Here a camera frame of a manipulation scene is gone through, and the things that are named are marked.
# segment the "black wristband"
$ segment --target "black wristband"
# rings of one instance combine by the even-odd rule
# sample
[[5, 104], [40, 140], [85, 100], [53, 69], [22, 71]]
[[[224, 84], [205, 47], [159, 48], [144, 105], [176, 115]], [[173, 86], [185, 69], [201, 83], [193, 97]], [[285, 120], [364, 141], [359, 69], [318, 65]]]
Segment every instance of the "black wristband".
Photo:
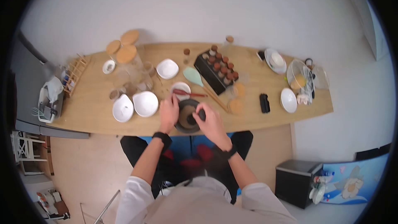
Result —
[[165, 151], [167, 151], [167, 149], [170, 147], [170, 145], [173, 142], [172, 139], [169, 137], [169, 135], [167, 135], [166, 133], [163, 133], [163, 132], [155, 132], [153, 134], [152, 138], [160, 138], [162, 140], [162, 143], [164, 144], [164, 146], [163, 146], [161, 154], [163, 154]]

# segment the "small white plate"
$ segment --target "small white plate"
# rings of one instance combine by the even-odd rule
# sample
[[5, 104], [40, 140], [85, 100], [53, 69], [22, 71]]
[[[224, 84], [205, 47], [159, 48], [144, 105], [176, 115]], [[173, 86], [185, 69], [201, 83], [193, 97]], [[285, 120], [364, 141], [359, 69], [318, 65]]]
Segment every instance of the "small white plate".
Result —
[[286, 73], [286, 70], [287, 70], [287, 65], [286, 65], [285, 59], [283, 59], [283, 67], [281, 67], [281, 68], [274, 67], [274, 66], [272, 66], [271, 63], [269, 62], [270, 59], [271, 59], [271, 54], [272, 54], [272, 53], [275, 53], [275, 52], [278, 53], [276, 50], [271, 49], [271, 48], [266, 49], [266, 50], [264, 51], [264, 56], [266, 57], [266, 63], [267, 63], [268, 66], [272, 69], [272, 71], [274, 71], [274, 72], [277, 73], [277, 74], [282, 75], [282, 74]]
[[[174, 83], [174, 84], [172, 85], [172, 88], [170, 88], [170, 92], [173, 92], [174, 89], [180, 89], [180, 90], [185, 91], [185, 92], [187, 92], [187, 93], [191, 93], [190, 87], [189, 87], [188, 84], [185, 83], [185, 82], [176, 82], [176, 83]], [[189, 99], [189, 95], [178, 95], [178, 94], [176, 94], [176, 97], [177, 97], [180, 101]]]
[[134, 106], [127, 95], [123, 94], [115, 101], [113, 104], [112, 113], [113, 117], [118, 122], [124, 123], [131, 119], [132, 114], [134, 113]]
[[295, 93], [290, 88], [284, 88], [281, 92], [281, 105], [288, 113], [294, 113], [297, 109]]
[[159, 106], [159, 101], [156, 95], [149, 91], [136, 93], [132, 96], [135, 111], [141, 117], [150, 117], [156, 113]]
[[171, 79], [178, 73], [178, 65], [170, 59], [164, 59], [156, 67], [156, 71], [163, 79]]
[[110, 74], [115, 70], [116, 63], [114, 60], [107, 60], [102, 66], [102, 72], [104, 74]]

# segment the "mint green spatula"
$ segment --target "mint green spatula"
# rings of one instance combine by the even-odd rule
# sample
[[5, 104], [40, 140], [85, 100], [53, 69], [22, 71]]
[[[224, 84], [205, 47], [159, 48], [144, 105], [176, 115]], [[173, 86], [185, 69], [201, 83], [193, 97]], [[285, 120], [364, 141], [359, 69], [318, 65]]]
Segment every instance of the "mint green spatula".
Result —
[[185, 76], [185, 78], [186, 78], [188, 81], [190, 81], [190, 82], [192, 82], [192, 83], [194, 83], [194, 84], [196, 84], [196, 85], [201, 86], [201, 87], [203, 88], [203, 90], [204, 90], [210, 97], [212, 97], [212, 98], [220, 105], [220, 107], [222, 107], [222, 109], [224, 109], [226, 112], [229, 112], [229, 111], [228, 111], [228, 108], [226, 107], [226, 105], [224, 105], [224, 103], [222, 103], [222, 102], [220, 101], [220, 99], [217, 97], [217, 95], [215, 95], [212, 91], [210, 91], [210, 89], [208, 89], [207, 87], [205, 87], [205, 86], [203, 85], [202, 77], [200, 76], [200, 73], [199, 73], [196, 69], [194, 69], [193, 67], [187, 67], [187, 68], [185, 68], [185, 70], [182, 72], [182, 74]]

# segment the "wooden floor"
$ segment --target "wooden floor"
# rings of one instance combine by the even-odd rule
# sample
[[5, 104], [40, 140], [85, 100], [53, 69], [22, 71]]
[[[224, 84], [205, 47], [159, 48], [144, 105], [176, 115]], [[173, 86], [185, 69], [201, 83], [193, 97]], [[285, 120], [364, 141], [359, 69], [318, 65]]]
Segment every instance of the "wooden floor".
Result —
[[[253, 131], [254, 140], [246, 162], [260, 181], [275, 190], [275, 166], [292, 158], [290, 125]], [[80, 212], [97, 217], [118, 189], [122, 192], [132, 166], [120, 146], [120, 138], [93, 134], [90, 139], [51, 138], [54, 186], [67, 204], [71, 219], [83, 223]], [[103, 217], [114, 223], [120, 195]], [[86, 222], [94, 220], [86, 217]]]

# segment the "black spice rack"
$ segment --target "black spice rack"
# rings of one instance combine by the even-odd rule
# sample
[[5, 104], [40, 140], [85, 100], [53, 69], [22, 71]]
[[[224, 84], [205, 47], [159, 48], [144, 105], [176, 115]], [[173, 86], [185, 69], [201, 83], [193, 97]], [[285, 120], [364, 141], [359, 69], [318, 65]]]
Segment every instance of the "black spice rack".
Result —
[[[220, 95], [225, 92], [225, 89], [228, 86], [231, 86], [233, 82], [231, 81], [229, 84], [225, 84], [224, 78], [220, 78], [218, 76], [218, 72], [214, 71], [213, 65], [210, 65], [207, 60], [203, 58], [203, 54], [208, 54], [210, 56], [210, 50], [198, 55], [194, 66], [196, 67], [197, 71], [199, 71], [199, 73], [203, 76], [203, 78], [205, 78], [211, 88], [213, 88], [214, 92], [216, 92], [217, 95]], [[222, 62], [221, 59], [216, 59], [215, 61], [215, 63], [220, 62]]]

